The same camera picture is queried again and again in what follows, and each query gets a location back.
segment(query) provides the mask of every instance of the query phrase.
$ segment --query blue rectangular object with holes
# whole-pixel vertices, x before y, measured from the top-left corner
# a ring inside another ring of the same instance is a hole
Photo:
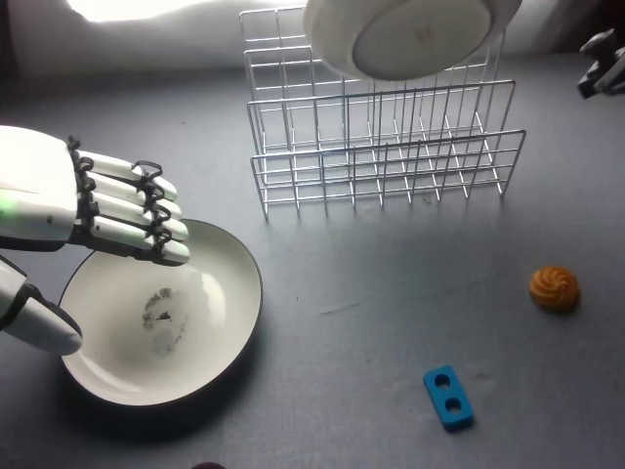
[[[453,432],[473,423],[471,403],[451,366],[428,371],[423,382],[445,430]]]

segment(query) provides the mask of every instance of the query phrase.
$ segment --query white wall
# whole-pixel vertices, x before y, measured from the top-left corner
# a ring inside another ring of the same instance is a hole
[[[566,29],[566,21],[554,18],[583,17],[598,1],[524,0],[510,25],[507,50],[549,51]],[[73,12],[65,0],[9,2],[26,77],[241,66],[239,12],[274,5],[271,0],[211,0],[150,20],[96,23]]]

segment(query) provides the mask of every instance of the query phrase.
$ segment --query metal wire rack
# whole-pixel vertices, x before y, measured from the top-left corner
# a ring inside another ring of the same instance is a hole
[[[436,75],[408,82],[350,79],[316,58],[304,7],[243,12],[250,162],[270,205],[356,201],[450,189],[506,193],[525,132],[506,131],[515,82],[497,80],[503,34]]]

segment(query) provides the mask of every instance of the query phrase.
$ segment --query gray table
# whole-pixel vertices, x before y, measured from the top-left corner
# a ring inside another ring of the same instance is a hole
[[[503,203],[480,190],[469,204],[460,193],[356,214],[339,203],[328,218],[311,207],[298,220],[289,207],[268,224],[249,170],[242,71],[5,88],[3,123],[163,163],[188,217],[254,253],[265,307],[238,378],[171,438],[126,438],[114,415],[104,431],[58,359],[3,335],[0,467],[621,466],[625,99],[582,101],[575,85],[587,67],[575,57],[504,63],[500,76],[519,85],[508,128],[528,137]],[[6,253],[54,300],[86,254]],[[578,274],[573,317],[529,299],[529,276],[548,264]],[[477,417],[456,435],[422,385],[445,363]]]

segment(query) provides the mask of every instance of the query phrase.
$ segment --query plate rim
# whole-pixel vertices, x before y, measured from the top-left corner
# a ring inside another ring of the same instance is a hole
[[[163,406],[167,406],[167,405],[173,405],[175,403],[178,403],[180,401],[185,401],[199,393],[201,393],[202,391],[204,391],[208,386],[212,385],[213,383],[215,383],[216,381],[218,381],[224,374],[226,374],[226,372],[228,372],[228,370],[238,361],[238,359],[241,357],[241,355],[243,355],[243,352],[245,351],[245,349],[247,349],[249,343],[252,341],[252,338],[254,336],[254,333],[256,332],[256,329],[258,328],[258,323],[260,321],[261,318],[261,314],[263,313],[263,300],[264,300],[264,288],[263,288],[263,275],[261,274],[261,269],[258,265],[258,262],[256,261],[256,258],[254,257],[254,254],[252,254],[252,252],[249,250],[249,248],[245,245],[245,243],[243,243],[243,241],[241,241],[238,237],[236,237],[234,234],[232,234],[231,232],[229,232],[228,230],[225,230],[221,227],[218,227],[217,225],[214,225],[212,223],[209,222],[203,222],[201,220],[195,220],[192,218],[184,218],[181,219],[181,222],[185,223],[185,222],[194,222],[194,223],[198,223],[201,225],[207,225],[209,227],[215,228],[217,230],[220,230],[222,232],[224,232],[226,235],[231,236],[236,242],[238,242],[243,249],[245,249],[245,251],[249,254],[250,258],[252,259],[252,262],[254,263],[254,267],[256,267],[256,272],[258,274],[258,280],[260,283],[260,298],[259,298],[259,305],[258,305],[258,314],[256,315],[256,320],[254,321],[254,325],[252,326],[252,331],[250,332],[250,335],[247,337],[245,344],[243,345],[243,347],[241,348],[241,350],[236,354],[236,357],[234,357],[234,359],[220,372],[218,373],[213,379],[211,379],[210,381],[208,381],[207,383],[203,384],[202,386],[200,386],[199,388],[197,388],[194,391],[191,391],[188,394],[185,394],[183,396],[180,396],[178,398],[169,400],[169,401],[163,401],[162,403],[154,403],[154,404],[127,404],[127,403],[120,403],[117,401],[112,401],[110,399],[106,399],[100,395],[97,395],[96,393],[94,393],[93,391],[87,389],[85,386],[83,386],[83,384],[78,380],[78,378],[76,378],[76,376],[71,372],[71,370],[69,369],[69,367],[67,366],[67,363],[65,362],[65,357],[61,357],[62,359],[62,364],[63,367],[65,369],[65,371],[67,371],[67,373],[69,373],[69,375],[71,376],[71,378],[80,386],[81,389],[85,390],[87,393],[89,393],[90,396],[103,401],[105,403],[108,404],[112,404],[112,405],[118,405],[121,407],[127,407],[127,408],[157,408],[157,407],[163,407]],[[87,257],[85,257],[80,264],[76,267],[76,269],[74,270],[74,272],[71,274],[71,276],[69,277],[69,280],[67,281],[67,283],[65,284],[65,286],[62,289],[62,293],[61,293],[61,297],[59,298],[59,306],[61,305],[61,303],[63,302],[63,297],[65,295],[65,292],[67,291],[67,288],[69,287],[69,285],[71,284],[71,281],[74,279],[74,277],[76,276],[76,274],[78,274],[78,271],[80,271],[80,269],[82,268],[82,266],[89,260],[89,258],[91,258],[91,256],[93,256],[96,253],[99,253],[100,251],[92,251],[89,253],[89,255]]]

